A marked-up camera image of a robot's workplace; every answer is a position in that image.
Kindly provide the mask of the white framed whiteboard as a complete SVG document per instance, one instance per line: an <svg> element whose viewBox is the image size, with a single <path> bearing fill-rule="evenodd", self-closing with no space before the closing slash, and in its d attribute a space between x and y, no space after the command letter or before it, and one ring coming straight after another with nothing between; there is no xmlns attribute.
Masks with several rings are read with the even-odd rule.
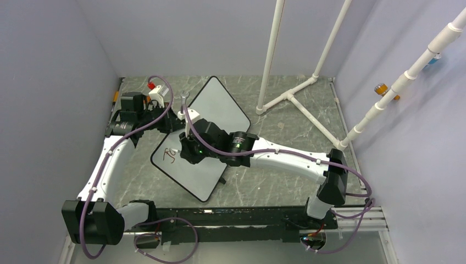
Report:
<svg viewBox="0 0 466 264"><path fill-rule="evenodd" d="M192 124L166 135L150 157L162 173L200 202L209 200L223 177L233 133L246 132L251 121L224 84L211 76L188 104Z"/></svg>

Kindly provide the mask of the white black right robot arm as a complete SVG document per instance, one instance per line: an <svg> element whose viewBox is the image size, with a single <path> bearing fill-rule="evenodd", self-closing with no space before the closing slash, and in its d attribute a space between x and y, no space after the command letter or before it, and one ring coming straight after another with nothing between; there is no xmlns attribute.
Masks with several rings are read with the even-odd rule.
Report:
<svg viewBox="0 0 466 264"><path fill-rule="evenodd" d="M348 169L342 151L301 151L272 143L244 131L228 133L213 122L200 119L179 135L181 158L198 164L215 158L230 167L267 167L297 174L318 184L307 202L303 222L309 228L323 223L333 206L346 202Z"/></svg>

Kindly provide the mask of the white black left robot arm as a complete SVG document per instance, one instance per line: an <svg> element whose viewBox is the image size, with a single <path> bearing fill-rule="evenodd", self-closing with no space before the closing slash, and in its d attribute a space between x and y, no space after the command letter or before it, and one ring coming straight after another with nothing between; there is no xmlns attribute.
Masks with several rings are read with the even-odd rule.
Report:
<svg viewBox="0 0 466 264"><path fill-rule="evenodd" d="M133 200L119 209L112 198L126 163L145 131L156 129L169 134L184 128L172 109L173 99L160 95L127 92L120 98L120 109L106 128L98 162L75 200L66 200L62 216L76 244L116 245L123 233L135 226L150 231L157 226L155 203Z"/></svg>

